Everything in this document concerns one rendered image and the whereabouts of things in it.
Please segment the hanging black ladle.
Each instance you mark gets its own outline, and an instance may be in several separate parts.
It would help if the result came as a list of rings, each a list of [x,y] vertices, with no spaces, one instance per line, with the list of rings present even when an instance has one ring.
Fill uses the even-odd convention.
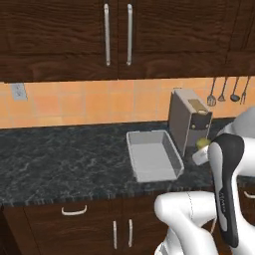
[[[230,95],[230,100],[232,102],[238,102],[240,100],[240,97],[235,93],[236,89],[237,89],[238,82],[239,82],[239,77],[236,77],[235,85],[234,85],[232,94]]]

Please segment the dark wood wall cupboard door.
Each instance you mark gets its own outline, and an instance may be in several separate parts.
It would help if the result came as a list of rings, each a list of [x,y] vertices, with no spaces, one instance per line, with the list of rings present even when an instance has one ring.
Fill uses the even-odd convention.
[[[106,64],[104,5],[110,8]],[[0,82],[118,77],[118,0],[0,0]]]
[[[128,56],[132,5],[132,58]],[[224,74],[240,0],[119,0],[119,77],[204,78]]]
[[[240,0],[225,72],[228,76],[255,76],[255,0]]]

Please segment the yellow-green potato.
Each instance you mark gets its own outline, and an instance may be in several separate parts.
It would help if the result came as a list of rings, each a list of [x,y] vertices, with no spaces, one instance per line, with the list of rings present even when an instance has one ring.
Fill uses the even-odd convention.
[[[196,147],[197,147],[197,149],[202,149],[210,144],[211,144],[210,139],[202,137],[196,142]]]

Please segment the dark wood drawer front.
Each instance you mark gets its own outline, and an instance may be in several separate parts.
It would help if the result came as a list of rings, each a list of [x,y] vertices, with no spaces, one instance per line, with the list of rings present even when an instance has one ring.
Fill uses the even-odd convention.
[[[85,205],[88,210],[83,215],[64,216],[61,208],[66,211],[82,210]],[[30,225],[33,227],[104,227],[113,228],[113,221],[120,226],[122,222],[122,205],[119,200],[86,200],[44,205],[31,205],[24,208]]]
[[[255,184],[238,183],[240,207],[244,218],[255,226],[255,199],[247,198],[244,191],[255,195]]]

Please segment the hanging small spatula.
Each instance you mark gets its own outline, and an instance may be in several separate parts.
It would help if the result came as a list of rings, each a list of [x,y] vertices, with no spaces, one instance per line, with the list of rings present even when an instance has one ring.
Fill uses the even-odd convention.
[[[224,92],[225,92],[225,88],[226,88],[226,85],[227,85],[227,81],[228,81],[228,77],[225,77],[225,80],[224,80],[224,84],[223,84],[223,87],[222,87],[222,91],[221,91],[221,94],[220,96],[218,97],[218,102],[225,102],[225,98],[224,98]]]

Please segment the dark wood base cupboard door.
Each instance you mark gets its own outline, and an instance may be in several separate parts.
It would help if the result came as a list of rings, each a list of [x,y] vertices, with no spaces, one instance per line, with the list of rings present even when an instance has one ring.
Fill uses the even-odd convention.
[[[164,240],[167,226],[154,214],[155,195],[123,200],[123,252],[122,255],[154,255]],[[128,220],[132,219],[132,247],[128,247]]]
[[[41,255],[117,255],[113,231],[98,227],[32,228]]]

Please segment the hanging meat fork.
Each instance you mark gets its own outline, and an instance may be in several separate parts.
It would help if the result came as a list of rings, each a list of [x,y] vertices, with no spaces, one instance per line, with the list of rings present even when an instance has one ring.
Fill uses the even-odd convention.
[[[250,78],[251,78],[250,76],[247,77],[247,82],[246,82],[245,88],[243,90],[243,93],[241,95],[240,105],[245,104],[246,92],[247,92],[247,88],[248,88],[248,85],[249,85]]]

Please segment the hanging slotted spatula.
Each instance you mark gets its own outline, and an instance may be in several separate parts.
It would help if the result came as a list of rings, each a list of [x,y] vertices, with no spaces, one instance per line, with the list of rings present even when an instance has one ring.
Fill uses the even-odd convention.
[[[216,105],[216,98],[213,96],[215,82],[216,82],[216,78],[213,78],[213,83],[212,83],[210,95],[207,97],[207,105],[209,107],[214,107]]]

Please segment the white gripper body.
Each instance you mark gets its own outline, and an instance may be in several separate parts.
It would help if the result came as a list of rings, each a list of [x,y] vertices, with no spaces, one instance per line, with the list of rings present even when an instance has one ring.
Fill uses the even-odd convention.
[[[196,165],[202,165],[208,161],[208,148],[204,147],[192,155],[192,160]]]

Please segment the grey coffee machine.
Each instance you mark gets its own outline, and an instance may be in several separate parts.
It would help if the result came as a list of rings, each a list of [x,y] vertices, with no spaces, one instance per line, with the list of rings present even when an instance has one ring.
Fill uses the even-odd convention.
[[[194,90],[171,92],[168,127],[181,155],[188,146],[196,146],[200,138],[207,138],[211,121],[212,111]]]

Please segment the grey plastic tupperware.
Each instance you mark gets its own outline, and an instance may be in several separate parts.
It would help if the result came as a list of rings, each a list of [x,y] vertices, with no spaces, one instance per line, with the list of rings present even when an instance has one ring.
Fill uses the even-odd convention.
[[[177,180],[184,164],[166,130],[129,131],[127,149],[137,182]]]

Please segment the grey wall socket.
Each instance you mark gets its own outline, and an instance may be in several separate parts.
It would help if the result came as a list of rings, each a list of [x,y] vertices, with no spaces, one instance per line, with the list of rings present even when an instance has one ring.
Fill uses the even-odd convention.
[[[13,99],[15,101],[26,101],[27,94],[23,83],[13,83],[10,85]]]

